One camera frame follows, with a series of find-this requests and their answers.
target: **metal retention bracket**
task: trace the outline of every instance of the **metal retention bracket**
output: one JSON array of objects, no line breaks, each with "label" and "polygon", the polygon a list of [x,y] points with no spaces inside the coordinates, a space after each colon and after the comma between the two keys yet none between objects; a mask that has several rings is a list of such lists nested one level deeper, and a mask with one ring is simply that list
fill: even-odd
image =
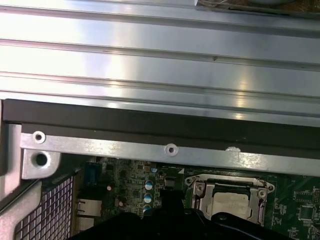
[{"label": "metal retention bracket", "polygon": [[60,159],[59,152],[24,149],[22,179],[43,179],[53,175]]},{"label": "metal retention bracket", "polygon": [[39,205],[41,185],[36,182],[0,213],[1,240],[13,240],[16,225]]}]

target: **silver metal sheet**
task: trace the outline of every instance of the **silver metal sheet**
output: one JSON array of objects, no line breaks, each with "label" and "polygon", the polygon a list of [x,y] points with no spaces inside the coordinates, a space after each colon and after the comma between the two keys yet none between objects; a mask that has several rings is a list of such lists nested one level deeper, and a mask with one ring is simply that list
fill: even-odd
[{"label": "silver metal sheet", "polygon": [[3,107],[2,105],[3,105],[3,101],[0,100],[0,175],[3,175],[6,172],[6,169],[4,169],[6,164],[4,163],[4,160],[3,160],[3,156],[6,155],[6,148],[4,145],[6,141],[6,136],[3,130],[4,123],[2,121],[2,107]]},{"label": "silver metal sheet", "polygon": [[[44,156],[45,162],[38,164],[36,157]],[[59,152],[39,151],[25,149],[23,151],[22,179],[44,179],[53,175],[60,164],[61,154]]]},{"label": "silver metal sheet", "polygon": [[41,199],[41,182],[37,182],[0,214],[0,239],[14,240],[15,227],[34,210]]},{"label": "silver metal sheet", "polygon": [[22,133],[20,146],[24,149],[59,153],[320,177],[318,159],[179,146],[177,154],[169,156],[165,146],[161,145],[51,135],[46,136],[44,143],[36,144],[30,133]]},{"label": "silver metal sheet", "polygon": [[1,159],[7,163],[7,173],[0,176],[0,202],[11,194],[21,180],[21,149],[20,149],[21,125],[10,124],[8,126],[7,159]]},{"label": "silver metal sheet", "polygon": [[0,20],[0,99],[320,126],[315,20],[181,0],[1,0]]},{"label": "silver metal sheet", "polygon": [[0,25],[1,39],[320,64],[313,37],[12,13],[0,22],[10,23]]},{"label": "silver metal sheet", "polygon": [[0,8],[13,10],[14,7],[44,11],[72,11],[71,14],[100,13],[121,16],[142,16],[153,18],[169,18],[178,20],[203,21],[206,23],[236,25],[236,27],[257,27],[263,30],[302,30],[320,31],[319,21],[294,17],[244,14],[243,12],[215,11],[195,8],[195,1],[191,0],[125,0],[119,1],[92,1],[92,0],[64,0],[64,1],[39,1],[39,0],[1,0]]},{"label": "silver metal sheet", "polygon": [[[0,46],[0,52],[3,72],[320,96],[318,71],[17,46]],[[86,88],[78,95],[91,92]],[[112,94],[124,97],[116,88]]]}]

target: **metal bracket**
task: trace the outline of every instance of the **metal bracket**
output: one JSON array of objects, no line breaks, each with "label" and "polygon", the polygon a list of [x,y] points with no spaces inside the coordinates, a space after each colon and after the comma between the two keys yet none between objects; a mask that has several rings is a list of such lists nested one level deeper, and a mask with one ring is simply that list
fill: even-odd
[{"label": "metal bracket", "polygon": [[39,205],[41,185],[41,182],[36,182],[0,213],[1,240],[13,240],[16,225]]},{"label": "metal bracket", "polygon": [[1,151],[5,154],[1,155],[3,158],[0,161],[6,166],[6,174],[0,175],[0,202],[20,185],[21,178],[21,125],[9,124],[5,127],[6,142],[0,142]]},{"label": "metal bracket", "polygon": [[53,175],[60,159],[59,152],[24,149],[22,179],[43,179]]}]

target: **motherboard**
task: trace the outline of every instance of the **motherboard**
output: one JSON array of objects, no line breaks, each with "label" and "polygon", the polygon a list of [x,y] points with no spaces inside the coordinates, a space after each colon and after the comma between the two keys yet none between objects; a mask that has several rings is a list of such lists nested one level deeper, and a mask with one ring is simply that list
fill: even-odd
[{"label": "motherboard", "polygon": [[94,224],[123,212],[142,217],[171,189],[208,219],[228,212],[295,240],[320,239],[320,177],[97,157],[86,163],[84,187],[105,190]]}]

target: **cpu socket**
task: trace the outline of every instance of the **cpu socket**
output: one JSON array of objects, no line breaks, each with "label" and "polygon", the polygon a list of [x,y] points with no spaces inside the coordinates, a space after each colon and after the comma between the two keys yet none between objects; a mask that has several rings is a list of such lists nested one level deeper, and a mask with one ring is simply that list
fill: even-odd
[{"label": "cpu socket", "polygon": [[193,188],[191,207],[207,219],[225,212],[263,226],[267,195],[275,186],[258,178],[200,174],[184,180]]}]

